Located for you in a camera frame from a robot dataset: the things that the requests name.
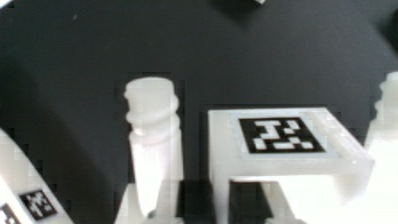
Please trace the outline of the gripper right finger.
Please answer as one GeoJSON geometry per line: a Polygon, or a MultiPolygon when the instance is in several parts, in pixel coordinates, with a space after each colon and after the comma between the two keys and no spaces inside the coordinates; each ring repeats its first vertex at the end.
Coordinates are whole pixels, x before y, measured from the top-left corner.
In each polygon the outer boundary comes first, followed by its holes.
{"type": "Polygon", "coordinates": [[[273,212],[257,182],[228,183],[228,224],[264,224],[273,212]]]}

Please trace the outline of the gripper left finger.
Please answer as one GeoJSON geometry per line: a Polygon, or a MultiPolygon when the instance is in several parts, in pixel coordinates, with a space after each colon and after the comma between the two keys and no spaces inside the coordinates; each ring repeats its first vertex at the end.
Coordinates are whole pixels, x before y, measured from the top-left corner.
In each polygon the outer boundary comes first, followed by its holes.
{"type": "Polygon", "coordinates": [[[184,224],[214,224],[212,189],[207,180],[182,180],[175,216],[184,224]]]}

